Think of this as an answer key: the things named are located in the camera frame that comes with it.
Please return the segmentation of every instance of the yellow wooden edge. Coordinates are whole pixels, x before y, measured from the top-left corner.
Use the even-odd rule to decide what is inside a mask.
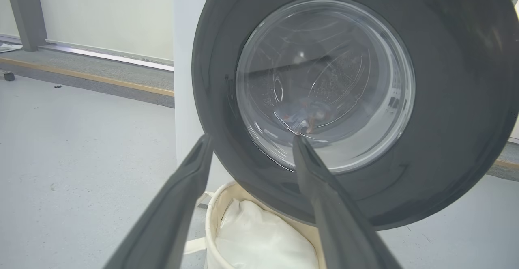
[[[133,88],[136,90],[157,93],[159,95],[167,95],[169,97],[175,96],[174,91],[165,90],[163,88],[154,88],[153,86],[143,86],[141,84],[134,84],[132,82],[123,82],[122,80],[106,78],[106,77],[92,75],[92,74],[88,74],[88,73],[81,73],[79,71],[70,71],[68,69],[57,68],[57,67],[53,67],[53,66],[39,65],[39,64],[34,64],[34,63],[30,63],[30,62],[13,60],[13,59],[9,59],[9,58],[0,58],[0,62],[28,67],[28,68],[33,68],[33,69],[38,69],[40,71],[48,71],[48,72],[73,76],[73,77],[77,77],[77,78],[93,80],[95,82],[104,82],[106,84],[115,84],[116,86],[124,86],[125,88]]]
[[[509,162],[509,161],[502,161],[502,160],[496,160],[494,164],[497,164],[501,167],[511,168],[511,169],[519,169],[519,164],[516,164],[515,162]]]

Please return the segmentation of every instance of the gray pillar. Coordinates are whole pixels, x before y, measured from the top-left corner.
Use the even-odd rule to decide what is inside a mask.
[[[26,51],[37,51],[46,45],[47,31],[39,0],[9,0],[15,15],[16,27]]]

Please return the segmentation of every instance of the laundry basket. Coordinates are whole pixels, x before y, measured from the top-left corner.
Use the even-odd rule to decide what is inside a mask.
[[[315,252],[317,254],[317,260],[319,262],[319,269],[326,269],[326,264],[324,261],[324,254],[321,245],[321,241],[319,239],[319,232],[317,228],[314,226],[306,225],[290,219],[274,210],[268,208],[260,201],[256,200],[252,195],[250,195],[247,191],[245,191],[239,184],[236,182],[230,182],[221,186],[216,193],[204,193],[204,195],[200,198],[197,203],[203,200],[203,198],[207,196],[212,196],[213,198],[209,202],[209,206],[207,208],[206,213],[206,237],[195,239],[193,241],[188,241],[186,243],[184,254],[191,254],[203,249],[206,249],[206,267],[207,269],[234,269],[231,264],[229,264],[218,252],[217,246],[215,243],[215,238],[217,236],[217,230],[220,226],[220,221],[229,206],[230,201],[235,198],[239,201],[249,200],[260,206],[263,210],[270,211],[276,214],[278,217],[281,217],[284,221],[286,221],[289,225],[291,225],[297,232],[299,232],[302,236],[304,236],[315,248]]]

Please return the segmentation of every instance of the white fabric in basket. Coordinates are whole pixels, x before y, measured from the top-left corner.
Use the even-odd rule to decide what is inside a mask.
[[[277,215],[251,201],[232,199],[215,238],[235,269],[318,269],[315,249]]]

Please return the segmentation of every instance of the concrete floor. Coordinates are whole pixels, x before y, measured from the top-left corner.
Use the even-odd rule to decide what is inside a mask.
[[[176,167],[173,109],[54,86],[0,80],[0,268],[102,268]],[[405,269],[517,269],[517,199],[519,182],[486,175],[439,213],[380,234]],[[204,235],[204,213],[188,239]]]

